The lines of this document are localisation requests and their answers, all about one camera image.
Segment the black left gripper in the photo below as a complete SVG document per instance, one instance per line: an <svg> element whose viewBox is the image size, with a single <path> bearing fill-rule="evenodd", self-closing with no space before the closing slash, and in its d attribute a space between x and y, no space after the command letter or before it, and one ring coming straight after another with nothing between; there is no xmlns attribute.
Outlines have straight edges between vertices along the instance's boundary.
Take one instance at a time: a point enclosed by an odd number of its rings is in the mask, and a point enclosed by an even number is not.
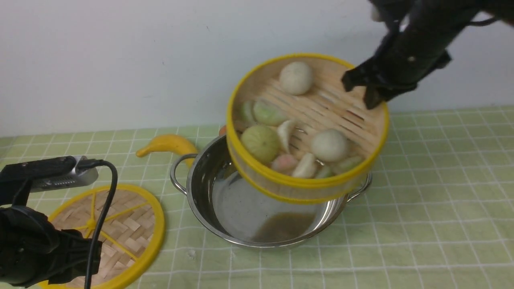
<svg viewBox="0 0 514 289"><path fill-rule="evenodd" d="M50 254L48 284L66 284L77 277L85 277L88 258L92 256L91 275L99 271L102 241L95 241L95 249L90 250L92 239L83 238L75 229L63 229L58 232L59 246Z"/></svg>

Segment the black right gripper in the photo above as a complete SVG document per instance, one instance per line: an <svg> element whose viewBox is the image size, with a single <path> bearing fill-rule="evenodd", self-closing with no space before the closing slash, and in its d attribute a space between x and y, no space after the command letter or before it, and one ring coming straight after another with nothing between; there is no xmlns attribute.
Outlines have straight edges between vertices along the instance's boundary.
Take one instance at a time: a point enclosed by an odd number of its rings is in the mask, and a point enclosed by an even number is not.
<svg viewBox="0 0 514 289"><path fill-rule="evenodd" d="M382 40L374 55L341 78L346 92L366 87L363 102L373 110L396 97L396 90L413 90L418 82L452 60L447 46L452 39L426 27L398 27Z"/></svg>

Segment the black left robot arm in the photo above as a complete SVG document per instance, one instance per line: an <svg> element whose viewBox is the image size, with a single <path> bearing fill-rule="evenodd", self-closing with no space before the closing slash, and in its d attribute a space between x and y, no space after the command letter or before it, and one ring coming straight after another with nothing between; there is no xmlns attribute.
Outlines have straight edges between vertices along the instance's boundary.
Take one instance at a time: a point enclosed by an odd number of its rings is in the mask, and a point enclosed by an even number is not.
<svg viewBox="0 0 514 289"><path fill-rule="evenodd" d="M0 279L14 287L40 282L66 284L86 276L92 257L93 275L100 267L102 242L91 250L91 238L75 229L56 229L46 215L24 206L1 209Z"/></svg>

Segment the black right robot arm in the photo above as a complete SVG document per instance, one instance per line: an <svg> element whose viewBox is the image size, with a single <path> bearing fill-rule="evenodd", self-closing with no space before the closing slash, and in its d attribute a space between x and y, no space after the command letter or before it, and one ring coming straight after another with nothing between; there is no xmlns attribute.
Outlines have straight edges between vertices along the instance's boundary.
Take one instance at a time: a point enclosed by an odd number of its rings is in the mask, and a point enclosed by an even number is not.
<svg viewBox="0 0 514 289"><path fill-rule="evenodd" d="M447 47L466 27L498 20L513 24L512 0L373 0L388 33L374 55L347 71L346 92L364 87L368 110L416 90L420 81L451 61Z"/></svg>

